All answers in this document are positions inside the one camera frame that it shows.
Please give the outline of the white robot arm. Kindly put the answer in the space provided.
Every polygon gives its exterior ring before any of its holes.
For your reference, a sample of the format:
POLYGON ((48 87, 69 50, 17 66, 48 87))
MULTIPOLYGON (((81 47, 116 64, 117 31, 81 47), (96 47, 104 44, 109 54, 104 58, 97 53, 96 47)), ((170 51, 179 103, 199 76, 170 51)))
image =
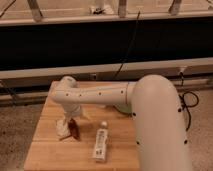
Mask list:
POLYGON ((79 116, 83 104, 129 105, 139 170, 193 171, 181 101, 167 78, 147 75, 136 82, 80 88, 74 78, 65 76, 51 96, 68 118, 79 116))

